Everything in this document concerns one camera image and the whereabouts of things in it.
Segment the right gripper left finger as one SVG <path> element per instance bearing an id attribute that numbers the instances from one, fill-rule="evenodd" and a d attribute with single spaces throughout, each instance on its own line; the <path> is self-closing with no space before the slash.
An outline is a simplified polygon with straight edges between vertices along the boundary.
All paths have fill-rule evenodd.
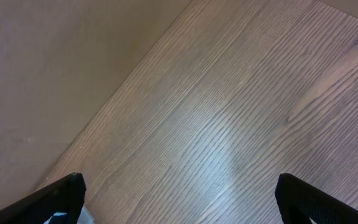
<path id="1" fill-rule="evenodd" d="M 0 224 L 76 223 L 85 202 L 81 173 L 71 173 L 0 210 Z"/>

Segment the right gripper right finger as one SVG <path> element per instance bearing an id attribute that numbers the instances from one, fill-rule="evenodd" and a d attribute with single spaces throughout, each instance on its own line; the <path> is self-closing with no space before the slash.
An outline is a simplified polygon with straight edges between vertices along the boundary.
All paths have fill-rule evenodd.
<path id="1" fill-rule="evenodd" d="M 275 198 L 284 223 L 358 223 L 358 210 L 289 173 L 279 175 Z"/>

